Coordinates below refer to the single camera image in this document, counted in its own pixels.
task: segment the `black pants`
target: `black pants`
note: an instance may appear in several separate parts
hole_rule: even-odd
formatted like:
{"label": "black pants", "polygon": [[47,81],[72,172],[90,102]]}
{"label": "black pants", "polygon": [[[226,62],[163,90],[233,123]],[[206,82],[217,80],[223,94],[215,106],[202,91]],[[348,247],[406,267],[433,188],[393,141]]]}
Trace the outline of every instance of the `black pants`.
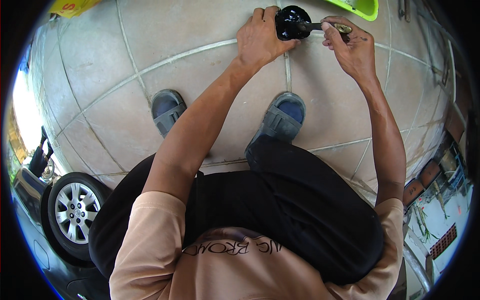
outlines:
{"label": "black pants", "polygon": [[28,166],[28,169],[37,177],[42,176],[42,173],[45,171],[48,161],[43,158],[43,150],[40,147],[37,147],[35,153],[33,154],[32,161]]}
{"label": "black pants", "polygon": [[[154,156],[113,191],[89,233],[92,261],[109,278]],[[339,285],[363,278],[380,259],[383,230],[375,211],[315,155],[260,136],[247,153],[250,171],[197,176],[185,213],[183,246],[211,228],[264,234]]]}

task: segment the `car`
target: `car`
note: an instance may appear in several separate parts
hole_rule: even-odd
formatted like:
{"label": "car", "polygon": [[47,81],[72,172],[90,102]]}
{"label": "car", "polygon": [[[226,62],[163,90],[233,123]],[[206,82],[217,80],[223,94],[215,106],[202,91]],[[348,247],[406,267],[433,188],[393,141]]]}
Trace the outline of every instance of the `car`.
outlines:
{"label": "car", "polygon": [[111,190],[72,172],[49,183],[20,168],[11,195],[38,267],[63,299],[110,299],[108,281],[91,262],[88,229]]}

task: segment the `man's left hand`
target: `man's left hand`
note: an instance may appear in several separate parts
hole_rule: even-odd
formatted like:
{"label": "man's left hand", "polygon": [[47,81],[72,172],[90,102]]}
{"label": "man's left hand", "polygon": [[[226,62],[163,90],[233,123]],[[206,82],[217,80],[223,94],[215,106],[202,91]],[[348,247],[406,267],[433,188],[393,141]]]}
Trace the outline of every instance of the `man's left hand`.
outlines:
{"label": "man's left hand", "polygon": [[242,64],[259,71],[264,65],[300,44],[300,40],[281,41],[276,36],[275,14],[278,7],[256,8],[237,32],[238,58]]}

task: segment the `man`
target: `man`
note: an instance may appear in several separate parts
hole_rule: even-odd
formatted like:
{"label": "man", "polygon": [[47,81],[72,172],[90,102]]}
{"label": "man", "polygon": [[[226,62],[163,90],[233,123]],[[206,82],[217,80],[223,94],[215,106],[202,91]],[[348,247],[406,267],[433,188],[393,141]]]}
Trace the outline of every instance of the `man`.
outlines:
{"label": "man", "polygon": [[45,129],[42,126],[42,138],[40,139],[40,144],[36,148],[35,153],[33,154],[32,160],[30,161],[30,165],[28,166],[28,169],[36,177],[42,176],[42,173],[45,171],[45,168],[47,167],[48,160],[53,154],[52,146],[50,145],[50,142],[47,142],[48,153],[46,156],[43,156],[42,148],[46,140],[47,140],[47,133],[45,132]]}
{"label": "man", "polygon": [[[276,11],[255,9],[237,32],[238,56],[188,109],[175,91],[154,97],[165,139],[119,184],[90,230],[91,257],[109,277],[112,299],[386,299],[394,287],[405,150],[375,73],[373,37],[346,18],[322,20],[323,45],[370,109],[375,209],[291,145],[305,119],[292,93],[273,101],[247,146],[251,170],[195,178],[240,89],[300,43],[277,39]],[[352,27],[347,44],[329,22]]]}

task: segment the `sandal strap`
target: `sandal strap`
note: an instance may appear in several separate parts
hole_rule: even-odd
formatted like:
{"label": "sandal strap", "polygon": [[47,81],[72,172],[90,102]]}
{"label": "sandal strap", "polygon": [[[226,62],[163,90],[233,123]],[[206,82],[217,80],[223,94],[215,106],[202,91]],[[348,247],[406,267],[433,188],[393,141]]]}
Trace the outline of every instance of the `sandal strap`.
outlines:
{"label": "sandal strap", "polygon": [[165,137],[165,135],[172,129],[173,124],[180,118],[182,113],[186,110],[185,104],[180,103],[174,108],[164,112],[160,116],[153,119],[154,124],[160,130],[160,134]]}
{"label": "sandal strap", "polygon": [[300,132],[301,126],[294,118],[272,105],[265,115],[260,131],[281,141],[290,142]]}

